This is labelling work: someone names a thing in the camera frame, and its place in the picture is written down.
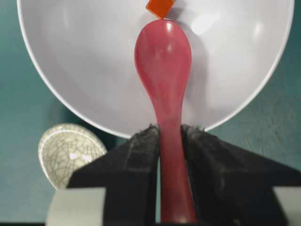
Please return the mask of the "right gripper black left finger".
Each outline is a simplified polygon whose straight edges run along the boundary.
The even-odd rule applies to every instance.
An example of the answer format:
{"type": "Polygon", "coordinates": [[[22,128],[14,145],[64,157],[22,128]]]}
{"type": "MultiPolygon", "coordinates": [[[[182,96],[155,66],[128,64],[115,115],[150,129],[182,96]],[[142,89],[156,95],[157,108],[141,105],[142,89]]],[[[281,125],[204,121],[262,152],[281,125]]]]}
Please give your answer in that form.
{"type": "Polygon", "coordinates": [[[150,125],[76,170],[67,187],[105,188],[104,224],[154,224],[158,156],[159,127],[150,125]]]}

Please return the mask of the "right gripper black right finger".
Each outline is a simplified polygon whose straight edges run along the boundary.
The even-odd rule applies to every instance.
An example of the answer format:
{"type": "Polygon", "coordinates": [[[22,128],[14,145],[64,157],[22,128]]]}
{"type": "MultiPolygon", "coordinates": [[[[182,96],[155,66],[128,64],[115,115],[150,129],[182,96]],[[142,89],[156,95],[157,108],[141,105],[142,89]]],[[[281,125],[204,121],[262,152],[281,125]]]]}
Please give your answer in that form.
{"type": "Polygon", "coordinates": [[[199,225],[290,225],[274,188],[300,188],[289,166],[182,125],[199,225]]]}

